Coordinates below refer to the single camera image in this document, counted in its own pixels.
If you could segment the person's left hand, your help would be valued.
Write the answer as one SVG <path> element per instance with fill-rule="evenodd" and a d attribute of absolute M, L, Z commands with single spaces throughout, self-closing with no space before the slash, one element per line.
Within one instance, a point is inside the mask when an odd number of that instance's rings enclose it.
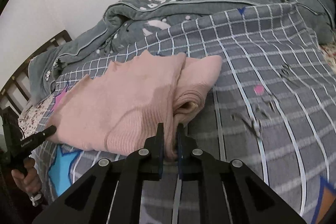
<path fill-rule="evenodd" d="M 15 184 L 25 193 L 36 194 L 42 189 L 42 182 L 34 165 L 35 160 L 28 157 L 24 160 L 24 167 L 27 171 L 26 175 L 17 169 L 11 171 Z"/>

